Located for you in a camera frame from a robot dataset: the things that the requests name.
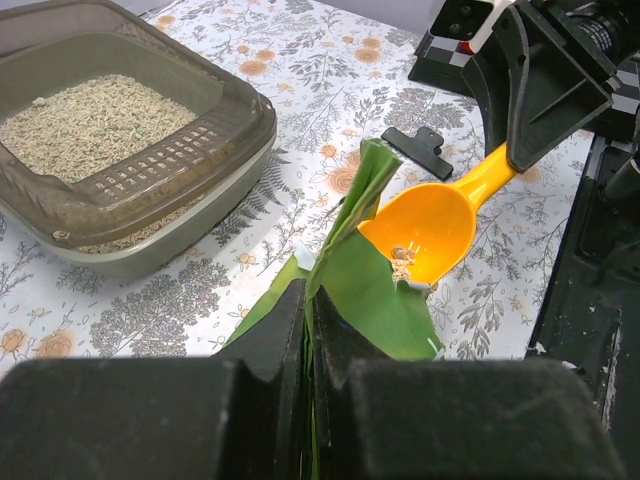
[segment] tablecloth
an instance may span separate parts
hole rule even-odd
[[[455,178],[483,156],[475,103],[407,80],[413,34],[310,0],[184,0],[148,21],[272,100],[267,171],[210,235],[133,281],[67,264],[0,219],[2,374],[32,358],[213,354],[297,242],[319,248],[363,136],[430,126]],[[447,357],[523,356],[589,145],[577,133],[481,210],[471,254],[429,300]],[[430,181],[406,161],[383,201]]]

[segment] yellow scoop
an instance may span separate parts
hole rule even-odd
[[[395,247],[413,250],[411,282],[435,285],[469,253],[478,209],[516,173],[502,144],[457,182],[409,188],[358,228],[389,259]]]

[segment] gray leaf pattern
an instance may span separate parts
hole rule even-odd
[[[104,278],[0,215],[0,371],[34,356],[216,352],[296,245],[318,251],[363,136],[439,131],[454,179],[484,157],[473,99],[407,79],[420,37],[311,0],[182,0],[146,20],[266,95],[265,174],[210,235],[147,278]],[[446,357],[521,357],[591,136],[580,132],[480,210],[470,255],[428,303]],[[436,181],[407,160],[383,194]]]

